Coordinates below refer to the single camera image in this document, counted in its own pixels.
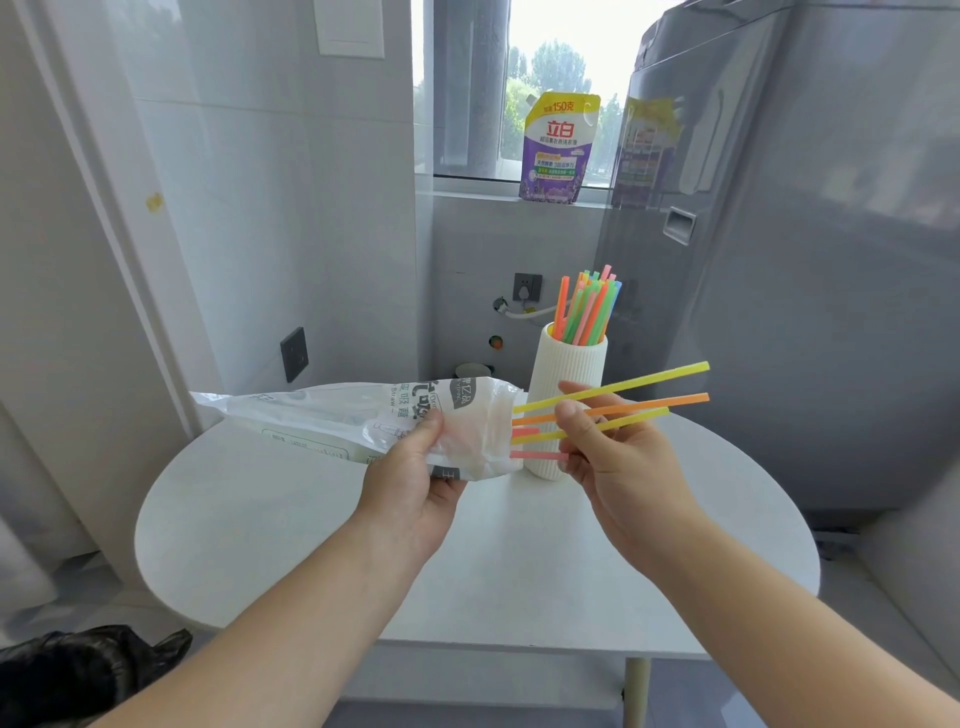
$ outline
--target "laundry detergent pouch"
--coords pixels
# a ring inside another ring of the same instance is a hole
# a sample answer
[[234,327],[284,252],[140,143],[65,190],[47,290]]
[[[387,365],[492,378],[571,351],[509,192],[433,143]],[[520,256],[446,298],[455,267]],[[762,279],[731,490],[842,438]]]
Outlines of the laundry detergent pouch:
[[547,91],[527,114],[520,197],[577,201],[600,118],[600,97]]
[[429,409],[444,433],[427,453],[436,477],[483,480],[521,467],[510,458],[513,384],[489,376],[403,384],[352,382],[266,395],[191,393],[240,425],[280,442],[371,463],[405,437]]

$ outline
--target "green straw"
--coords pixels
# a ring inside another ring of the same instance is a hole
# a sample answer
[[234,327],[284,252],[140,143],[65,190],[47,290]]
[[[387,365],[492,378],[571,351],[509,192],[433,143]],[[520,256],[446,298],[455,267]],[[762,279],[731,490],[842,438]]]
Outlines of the green straw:
[[586,290],[586,288],[581,288],[573,296],[573,303],[570,304],[570,312],[566,315],[567,322],[566,329],[564,330],[565,344],[572,344],[573,337],[577,333],[577,327],[580,325],[580,316],[582,313],[580,311],[580,302],[583,300],[584,291]]
[[622,283],[617,280],[613,283],[614,289],[612,291],[607,291],[607,298],[603,301],[603,308],[600,309],[600,315],[597,317],[596,323],[593,325],[593,331],[590,332],[590,338],[587,340],[587,346],[596,346],[600,343],[600,335],[603,333],[603,329],[607,326],[607,322],[610,320],[610,316],[613,313],[613,305],[616,303],[616,297],[620,293],[620,286]]

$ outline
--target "orange straw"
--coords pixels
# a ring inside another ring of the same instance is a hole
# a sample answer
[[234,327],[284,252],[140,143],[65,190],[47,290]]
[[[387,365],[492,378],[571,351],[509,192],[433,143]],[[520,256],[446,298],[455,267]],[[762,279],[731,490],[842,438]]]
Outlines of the orange straw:
[[610,284],[604,283],[600,288],[600,295],[597,296],[597,300],[593,303],[593,312],[590,314],[590,320],[587,321],[587,327],[584,329],[584,336],[582,346],[587,345],[587,340],[589,340],[590,335],[593,334],[593,327],[597,323],[597,318],[600,316],[600,309],[603,308],[603,300],[607,298],[607,291],[610,290]]
[[560,297],[557,299],[557,312],[553,315],[553,338],[557,341],[564,340],[564,329],[566,328],[566,319],[564,318],[564,309],[566,309],[566,294],[570,288],[570,276],[564,276],[560,281]]
[[596,303],[596,300],[596,285],[592,283],[590,285],[590,295],[587,299],[587,305],[584,307],[584,315],[580,317],[580,325],[577,327],[577,332],[573,336],[573,346],[575,347],[582,347],[586,344],[584,341],[584,332],[589,331],[589,328],[587,328],[587,319],[593,312],[593,305]]
[[[699,395],[683,395],[682,397],[667,397],[664,400],[648,400],[638,402],[625,402],[623,404],[610,404],[606,407],[594,407],[587,410],[588,417],[600,417],[601,415],[622,415],[631,412],[639,412],[644,409],[657,409],[658,407],[679,407],[681,404],[699,404],[700,402],[710,401],[710,395],[703,392]],[[557,422],[556,415],[536,415],[534,417],[521,417],[513,421],[514,427],[520,425],[543,425],[544,423]]]

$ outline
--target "black plastic bag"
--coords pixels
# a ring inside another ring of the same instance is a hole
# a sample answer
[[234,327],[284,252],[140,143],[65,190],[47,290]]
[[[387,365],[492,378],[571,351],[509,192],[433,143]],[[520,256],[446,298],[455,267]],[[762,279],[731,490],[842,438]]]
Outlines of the black plastic bag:
[[180,664],[193,636],[151,647],[125,624],[0,649],[0,726],[82,728]]

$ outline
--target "wall socket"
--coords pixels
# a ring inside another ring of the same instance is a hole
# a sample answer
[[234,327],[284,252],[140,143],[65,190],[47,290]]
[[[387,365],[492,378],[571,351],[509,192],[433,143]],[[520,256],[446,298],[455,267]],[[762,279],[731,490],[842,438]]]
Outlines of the wall socket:
[[306,355],[306,334],[303,333],[303,327],[298,328],[280,342],[280,355],[283,357],[283,373],[287,375],[287,384],[289,384],[310,363]]
[[[520,296],[520,289],[526,288],[529,295]],[[534,273],[514,273],[514,301],[537,303],[540,300],[540,289],[543,287],[543,276]]]

